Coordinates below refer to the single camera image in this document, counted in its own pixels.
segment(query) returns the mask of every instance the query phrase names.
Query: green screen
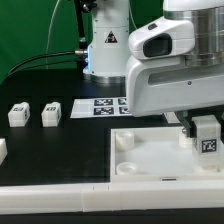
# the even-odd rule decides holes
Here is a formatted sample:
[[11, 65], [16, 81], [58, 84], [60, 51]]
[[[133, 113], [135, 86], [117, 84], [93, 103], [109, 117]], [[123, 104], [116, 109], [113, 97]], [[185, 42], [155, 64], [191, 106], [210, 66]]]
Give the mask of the green screen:
[[[48, 30], [56, 2], [57, 0], [0, 1], [0, 83], [19, 62], [46, 53]], [[131, 0], [131, 5], [137, 27], [162, 15], [162, 0]], [[85, 14], [83, 18], [86, 36], [90, 42], [91, 15]], [[78, 32], [73, 0], [61, 0], [54, 21], [49, 53], [76, 49]], [[49, 66], [49, 69], [74, 67], [75, 64], [62, 64]]]

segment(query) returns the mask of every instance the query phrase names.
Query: black tabletop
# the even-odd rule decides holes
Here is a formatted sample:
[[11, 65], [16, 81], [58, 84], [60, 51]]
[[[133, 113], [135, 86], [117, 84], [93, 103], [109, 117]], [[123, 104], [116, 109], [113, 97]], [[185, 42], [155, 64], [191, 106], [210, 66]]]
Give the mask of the black tabletop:
[[[80, 78], [74, 70], [26, 71], [0, 86], [0, 138], [8, 156], [0, 166], [0, 186], [99, 183], [110, 181], [110, 131], [168, 126], [163, 116], [70, 119], [75, 99], [125, 96], [125, 85], [106, 86]], [[10, 128], [8, 112], [28, 102], [31, 118]], [[43, 128], [47, 103], [60, 102], [58, 127]], [[106, 213], [0, 216], [0, 223], [223, 223], [223, 209], [151, 210]]]

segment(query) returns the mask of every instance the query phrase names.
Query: white cube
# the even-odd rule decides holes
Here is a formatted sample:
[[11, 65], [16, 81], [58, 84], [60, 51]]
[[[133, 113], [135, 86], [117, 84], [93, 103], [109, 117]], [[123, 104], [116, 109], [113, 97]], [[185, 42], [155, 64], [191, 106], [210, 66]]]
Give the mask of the white cube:
[[43, 127], [57, 127], [61, 119], [61, 104], [47, 104], [41, 114]]
[[28, 103], [15, 104], [8, 113], [10, 127], [24, 127], [30, 118]]
[[7, 154], [8, 152], [7, 152], [5, 139], [0, 139], [0, 165], [3, 163]]

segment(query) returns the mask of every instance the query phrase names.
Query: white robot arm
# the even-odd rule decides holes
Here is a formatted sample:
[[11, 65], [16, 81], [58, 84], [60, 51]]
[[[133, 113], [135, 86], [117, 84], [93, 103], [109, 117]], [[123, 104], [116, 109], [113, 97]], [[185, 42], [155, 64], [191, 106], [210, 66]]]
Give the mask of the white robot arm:
[[164, 17], [129, 38], [134, 116], [224, 104], [224, 0], [165, 0]]

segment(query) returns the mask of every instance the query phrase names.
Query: black mount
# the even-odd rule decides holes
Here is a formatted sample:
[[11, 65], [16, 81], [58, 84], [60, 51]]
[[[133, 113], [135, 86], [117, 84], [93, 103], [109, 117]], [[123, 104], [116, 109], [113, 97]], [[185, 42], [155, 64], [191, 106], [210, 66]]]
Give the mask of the black mount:
[[84, 13], [90, 13], [92, 9], [97, 7], [96, 0], [81, 0], [81, 10]]
[[214, 115], [221, 125], [221, 139], [222, 142], [224, 143], [224, 105], [201, 108], [201, 109], [193, 109], [187, 111], [179, 111], [176, 112], [175, 114], [178, 120], [181, 122], [181, 124], [186, 128], [186, 135], [189, 138], [197, 137], [196, 126], [195, 123], [192, 121], [193, 117]]

